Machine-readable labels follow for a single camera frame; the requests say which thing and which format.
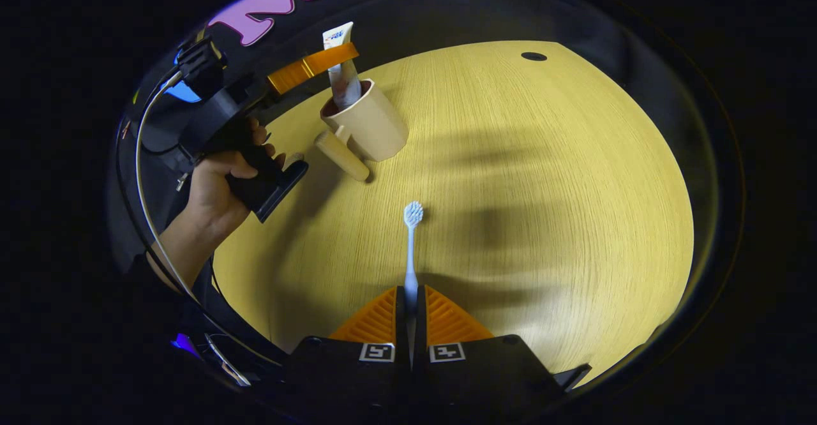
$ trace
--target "cup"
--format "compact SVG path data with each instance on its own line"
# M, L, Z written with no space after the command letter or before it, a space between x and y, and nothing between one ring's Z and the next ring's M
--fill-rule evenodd
M348 108L338 111L330 98L320 109L329 130L315 138L315 145L351 177L365 181L368 167L360 158L393 157L406 145L409 129L372 79L362 79L360 87L362 95Z

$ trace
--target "white toothbrush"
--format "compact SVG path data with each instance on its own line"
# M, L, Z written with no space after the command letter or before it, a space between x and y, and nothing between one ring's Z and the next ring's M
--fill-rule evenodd
M423 205L412 202L403 210L403 221L408 227L408 260L406 262L406 309L409 315L417 314L417 275L414 273L414 229L423 220Z
M414 367L414 333L417 329L417 274L414 273L414 229L423 220L423 205L412 202L403 210L403 222L408 227L408 260L403 285L406 297L406 329L408 329L408 361Z

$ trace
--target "orange gripper pad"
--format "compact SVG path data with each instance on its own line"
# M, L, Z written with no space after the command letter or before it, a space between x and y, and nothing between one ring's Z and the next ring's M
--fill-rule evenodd
M353 343L397 343L394 331L394 300L397 286L366 304L329 336Z
M493 337L472 315L429 285L426 285L426 331L426 347Z

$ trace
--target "table surface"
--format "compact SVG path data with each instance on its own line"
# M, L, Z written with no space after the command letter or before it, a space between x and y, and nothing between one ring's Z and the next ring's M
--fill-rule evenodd
M546 61L520 54L538 52ZM327 336L405 277L403 207L418 200L420 283L494 335L519 334L551 372L589 381L676 309L693 233L678 165L650 118L570 50L545 41L447 47L360 74L409 128L357 183L312 141L329 89L267 129L303 152L303 180L215 255L228 302L284 350Z

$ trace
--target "toothbrush handle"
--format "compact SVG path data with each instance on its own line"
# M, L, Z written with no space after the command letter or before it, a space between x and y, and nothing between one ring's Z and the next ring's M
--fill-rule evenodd
M408 260L406 260L406 307L410 314L417 311L417 276L414 274L414 229L408 230Z

